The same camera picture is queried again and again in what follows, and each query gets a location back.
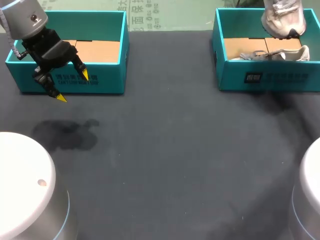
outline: water stain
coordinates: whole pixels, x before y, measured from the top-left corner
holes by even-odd
[[[47,120],[35,126],[31,137],[49,153],[57,149],[88,151],[98,142],[97,136],[91,131],[92,127],[98,126],[99,122],[95,119],[84,124],[67,120]]]

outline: box wall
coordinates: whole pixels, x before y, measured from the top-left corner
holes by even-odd
[[[214,27],[212,33],[212,50],[213,50],[213,60],[215,64],[215,73],[218,81],[218,85],[221,84],[223,79],[224,64],[227,60],[224,47],[224,36],[222,35],[221,28],[219,27],[219,12],[216,10]]]

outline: shoelace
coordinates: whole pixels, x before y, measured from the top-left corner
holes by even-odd
[[[267,55],[268,53],[263,50],[254,51],[252,53],[240,53],[240,57],[243,58],[244,60],[253,60],[257,58],[264,59]]]
[[[283,57],[281,56],[281,54],[283,54],[281,51],[275,51],[275,52],[271,52],[268,53],[266,51],[263,50],[258,50],[258,51],[254,51],[252,53],[240,53],[240,57],[243,58],[244,60],[256,60],[256,61],[264,61],[264,60],[282,60]]]
[[[297,0],[274,0],[275,3],[273,4],[273,8],[275,10],[275,14],[283,15],[289,14],[299,8],[296,5]]]

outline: white cylindrical robot base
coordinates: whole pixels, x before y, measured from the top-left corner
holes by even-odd
[[[289,231],[294,240],[320,239],[320,138],[302,159],[290,200]]]
[[[69,192],[39,143],[0,132],[0,182],[1,240],[77,239]]]

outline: white shoe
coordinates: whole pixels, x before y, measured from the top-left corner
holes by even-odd
[[[232,60],[253,60],[253,61],[310,61],[310,51],[304,45],[297,50],[281,49],[274,52],[254,51],[253,53],[241,53],[240,57]]]
[[[306,31],[302,0],[263,0],[264,29],[277,39],[298,38]]]

